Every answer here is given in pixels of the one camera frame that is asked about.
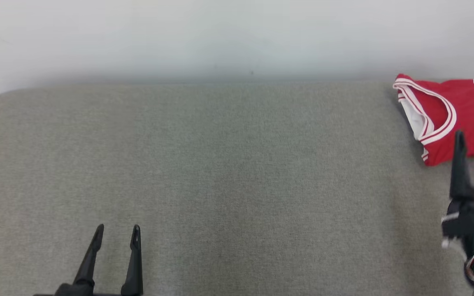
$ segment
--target red jersey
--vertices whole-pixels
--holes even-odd
[[[414,138],[423,144],[426,165],[453,158],[457,130],[463,131],[468,156],[474,157],[474,79],[436,83],[399,74],[393,88],[398,90]]]

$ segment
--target white wall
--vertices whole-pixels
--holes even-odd
[[[0,93],[474,77],[474,0],[0,0]]]

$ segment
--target white background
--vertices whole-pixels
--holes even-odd
[[[0,93],[399,72],[474,78],[474,0],[0,0]]]

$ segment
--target basketball jersey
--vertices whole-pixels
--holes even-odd
[[[457,130],[463,131],[468,156],[474,157],[474,79],[436,83],[399,74],[393,88],[398,91],[414,138],[423,144],[426,165],[453,158]]]

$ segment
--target gray fabric surface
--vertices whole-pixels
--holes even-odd
[[[99,223],[119,292],[139,223],[147,295],[468,296],[421,153],[391,83],[0,95],[0,295],[72,281]]]

